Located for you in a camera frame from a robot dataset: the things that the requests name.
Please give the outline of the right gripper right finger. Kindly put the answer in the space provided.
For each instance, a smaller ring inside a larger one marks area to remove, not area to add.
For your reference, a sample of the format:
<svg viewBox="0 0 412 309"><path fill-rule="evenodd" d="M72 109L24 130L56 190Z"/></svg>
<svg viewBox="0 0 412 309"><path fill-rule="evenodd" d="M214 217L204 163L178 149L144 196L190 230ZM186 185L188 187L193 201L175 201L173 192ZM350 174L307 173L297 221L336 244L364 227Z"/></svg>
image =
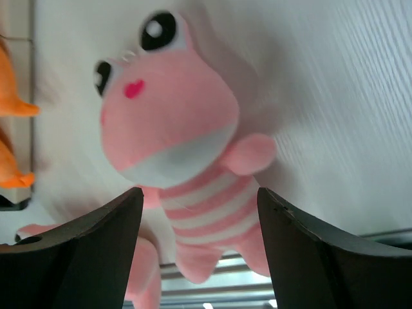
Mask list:
<svg viewBox="0 0 412 309"><path fill-rule="evenodd" d="M257 206L279 308L410 308L411 230L356 236L261 188Z"/></svg>

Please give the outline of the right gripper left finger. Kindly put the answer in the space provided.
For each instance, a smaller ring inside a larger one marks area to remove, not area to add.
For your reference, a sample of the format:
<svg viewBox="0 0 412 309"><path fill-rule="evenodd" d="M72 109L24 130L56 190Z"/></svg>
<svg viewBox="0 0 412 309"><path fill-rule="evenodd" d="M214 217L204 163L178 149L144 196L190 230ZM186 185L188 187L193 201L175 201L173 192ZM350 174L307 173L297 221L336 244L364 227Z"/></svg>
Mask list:
<svg viewBox="0 0 412 309"><path fill-rule="evenodd" d="M1 245L1 308L122 308L144 195Z"/></svg>

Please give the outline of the orange shark plush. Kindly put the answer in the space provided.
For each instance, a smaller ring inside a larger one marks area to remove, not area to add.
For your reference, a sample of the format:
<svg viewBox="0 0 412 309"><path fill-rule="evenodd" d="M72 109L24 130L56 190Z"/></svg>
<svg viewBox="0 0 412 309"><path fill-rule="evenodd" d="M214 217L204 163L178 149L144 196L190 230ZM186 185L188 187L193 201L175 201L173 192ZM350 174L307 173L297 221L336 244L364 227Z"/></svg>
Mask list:
<svg viewBox="0 0 412 309"><path fill-rule="evenodd" d="M20 98L12 58L1 38L1 117L34 117L39 113L39 107Z"/></svg>

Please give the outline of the pink striped frog plush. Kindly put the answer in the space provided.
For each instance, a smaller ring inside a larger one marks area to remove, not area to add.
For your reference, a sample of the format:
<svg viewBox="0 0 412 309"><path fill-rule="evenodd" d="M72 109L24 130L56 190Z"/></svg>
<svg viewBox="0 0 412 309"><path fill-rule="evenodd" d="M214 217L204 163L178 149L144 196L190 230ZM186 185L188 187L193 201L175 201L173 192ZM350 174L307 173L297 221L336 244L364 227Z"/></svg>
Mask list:
<svg viewBox="0 0 412 309"><path fill-rule="evenodd" d="M255 174L274 161L274 139L234 139L238 101L197 54L182 16L151 14L139 48L128 60L102 60L94 69L106 158L143 190L145 208L164 210L176 266L190 282L208 280L228 250L269 276Z"/></svg>

